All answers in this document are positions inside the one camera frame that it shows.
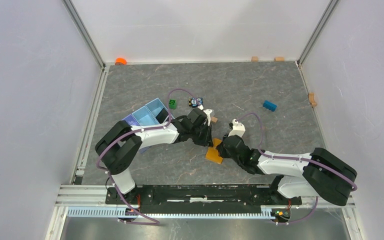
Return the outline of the small wooden block left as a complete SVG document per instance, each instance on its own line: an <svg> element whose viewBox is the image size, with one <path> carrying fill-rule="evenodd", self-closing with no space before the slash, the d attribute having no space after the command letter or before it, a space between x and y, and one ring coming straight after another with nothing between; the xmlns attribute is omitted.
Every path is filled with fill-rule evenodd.
<svg viewBox="0 0 384 240"><path fill-rule="evenodd" d="M251 62L258 62L259 58L257 56L252 56L251 57Z"/></svg>

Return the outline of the small wooden block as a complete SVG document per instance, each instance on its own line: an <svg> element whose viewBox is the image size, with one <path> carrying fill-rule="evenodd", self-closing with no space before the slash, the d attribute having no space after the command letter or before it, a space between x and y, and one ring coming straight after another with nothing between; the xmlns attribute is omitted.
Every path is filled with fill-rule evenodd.
<svg viewBox="0 0 384 240"><path fill-rule="evenodd" d="M275 62L284 62L285 61L285 58L284 57L281 57L281 56L277 56L274 58L274 61Z"/></svg>
<svg viewBox="0 0 384 240"><path fill-rule="evenodd" d="M252 56L251 57L251 62L258 62L259 58L257 56Z"/></svg>

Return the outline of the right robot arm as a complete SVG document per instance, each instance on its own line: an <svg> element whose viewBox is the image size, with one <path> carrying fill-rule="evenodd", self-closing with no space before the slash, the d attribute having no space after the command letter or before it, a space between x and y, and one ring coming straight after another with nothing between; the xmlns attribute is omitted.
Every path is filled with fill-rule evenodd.
<svg viewBox="0 0 384 240"><path fill-rule="evenodd" d="M237 136L225 136L216 146L219 156L233 160L252 175L274 175L269 199L282 204L287 199L319 197L345 206L358 189L357 171L322 147L303 154L280 154L248 147Z"/></svg>

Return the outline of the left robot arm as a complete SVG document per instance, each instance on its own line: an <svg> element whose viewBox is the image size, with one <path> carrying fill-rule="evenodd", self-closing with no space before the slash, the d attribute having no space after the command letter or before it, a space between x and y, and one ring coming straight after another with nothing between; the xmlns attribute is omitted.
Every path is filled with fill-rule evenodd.
<svg viewBox="0 0 384 240"><path fill-rule="evenodd" d="M213 116L212 109L197 107L188 115L170 118L163 108L156 117L156 125L130 125L125 120L117 122L95 145L95 151L109 178L119 189L119 199L131 204L137 198L136 183L129 167L139 150L188 140L198 146L211 147Z"/></svg>

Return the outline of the blue three-compartment tray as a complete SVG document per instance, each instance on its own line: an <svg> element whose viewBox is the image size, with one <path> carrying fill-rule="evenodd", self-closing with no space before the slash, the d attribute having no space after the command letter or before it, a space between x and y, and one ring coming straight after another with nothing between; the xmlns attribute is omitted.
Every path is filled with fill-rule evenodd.
<svg viewBox="0 0 384 240"><path fill-rule="evenodd" d="M164 127L165 123L160 124L156 120L156 116L162 108L168 111L162 101L156 98L122 119L134 130L144 129L143 132L137 133L142 138L142 145L138 150L140 153L154 145L170 144L177 135L172 125Z"/></svg>

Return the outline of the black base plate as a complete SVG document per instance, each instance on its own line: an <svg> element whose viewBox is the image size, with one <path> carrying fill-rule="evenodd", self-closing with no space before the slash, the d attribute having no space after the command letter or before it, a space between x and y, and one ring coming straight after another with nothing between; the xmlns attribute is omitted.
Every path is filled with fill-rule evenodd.
<svg viewBox="0 0 384 240"><path fill-rule="evenodd" d="M124 195L143 214L257 214L261 206L300 206L269 185L138 185Z"/></svg>

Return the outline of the green toy brick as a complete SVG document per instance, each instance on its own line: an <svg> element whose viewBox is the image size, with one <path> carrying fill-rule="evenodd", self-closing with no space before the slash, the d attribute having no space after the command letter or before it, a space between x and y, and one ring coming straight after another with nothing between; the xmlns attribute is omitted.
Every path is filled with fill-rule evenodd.
<svg viewBox="0 0 384 240"><path fill-rule="evenodd" d="M177 105L178 105L178 103L175 99L169 99L168 100L168 108L170 110L175 110L177 108Z"/></svg>

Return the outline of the orange round cap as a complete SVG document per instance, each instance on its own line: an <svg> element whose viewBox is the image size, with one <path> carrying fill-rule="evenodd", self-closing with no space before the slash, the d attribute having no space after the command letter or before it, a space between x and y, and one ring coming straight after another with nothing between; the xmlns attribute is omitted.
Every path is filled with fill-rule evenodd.
<svg viewBox="0 0 384 240"><path fill-rule="evenodd" d="M122 58L122 57L118 57L118 58L115 59L114 64L116 66L118 66L118 65L126 65L127 61L124 58Z"/></svg>

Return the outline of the curved wooden piece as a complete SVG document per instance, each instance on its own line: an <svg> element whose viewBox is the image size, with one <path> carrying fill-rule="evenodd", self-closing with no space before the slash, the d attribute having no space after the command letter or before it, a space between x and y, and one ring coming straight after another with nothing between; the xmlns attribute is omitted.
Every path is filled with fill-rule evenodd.
<svg viewBox="0 0 384 240"><path fill-rule="evenodd" d="M312 108L316 107L318 105L318 103L316 102L316 95L314 92L310 92L308 94L308 100L309 100L309 103L310 103L310 106Z"/></svg>

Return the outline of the small wooden block right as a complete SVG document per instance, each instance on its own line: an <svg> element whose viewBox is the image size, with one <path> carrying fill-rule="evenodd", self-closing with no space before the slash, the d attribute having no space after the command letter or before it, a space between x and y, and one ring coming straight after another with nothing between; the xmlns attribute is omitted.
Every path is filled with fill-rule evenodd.
<svg viewBox="0 0 384 240"><path fill-rule="evenodd" d="M284 57L281 57L281 56L277 56L274 58L274 61L275 62L284 62L285 61L285 58Z"/></svg>

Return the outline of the blue toy brick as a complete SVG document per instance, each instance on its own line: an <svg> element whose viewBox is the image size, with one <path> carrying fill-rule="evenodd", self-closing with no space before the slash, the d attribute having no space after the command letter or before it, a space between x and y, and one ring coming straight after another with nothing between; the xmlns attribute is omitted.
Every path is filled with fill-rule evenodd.
<svg viewBox="0 0 384 240"><path fill-rule="evenodd" d="M265 100L262 104L262 106L272 112L274 112L277 109L277 105L274 104L273 102L270 102L268 100Z"/></svg>

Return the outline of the small toy car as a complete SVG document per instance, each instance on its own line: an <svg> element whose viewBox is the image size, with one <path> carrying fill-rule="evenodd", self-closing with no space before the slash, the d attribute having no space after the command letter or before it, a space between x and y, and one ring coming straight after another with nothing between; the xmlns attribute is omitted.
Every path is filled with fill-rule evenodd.
<svg viewBox="0 0 384 240"><path fill-rule="evenodd" d="M203 98L202 97L191 97L188 100L188 106L192 108L198 108L203 106Z"/></svg>

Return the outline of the aluminium frame rail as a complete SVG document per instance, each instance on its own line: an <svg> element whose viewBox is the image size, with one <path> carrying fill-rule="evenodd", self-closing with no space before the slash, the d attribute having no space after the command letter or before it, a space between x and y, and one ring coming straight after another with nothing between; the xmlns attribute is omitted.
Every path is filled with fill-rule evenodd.
<svg viewBox="0 0 384 240"><path fill-rule="evenodd" d="M56 207L103 207L107 188L104 185L61 185Z"/></svg>

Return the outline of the orange card holder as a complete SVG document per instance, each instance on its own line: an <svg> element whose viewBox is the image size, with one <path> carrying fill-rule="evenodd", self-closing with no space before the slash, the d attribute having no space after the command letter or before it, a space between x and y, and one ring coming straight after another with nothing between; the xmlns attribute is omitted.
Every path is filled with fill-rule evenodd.
<svg viewBox="0 0 384 240"><path fill-rule="evenodd" d="M217 164L222 164L223 158L220 156L219 151L217 150L217 146L221 143L222 141L218 138L213 138L212 147L207 148L207 152L205 154L205 158L211 162L217 163Z"/></svg>

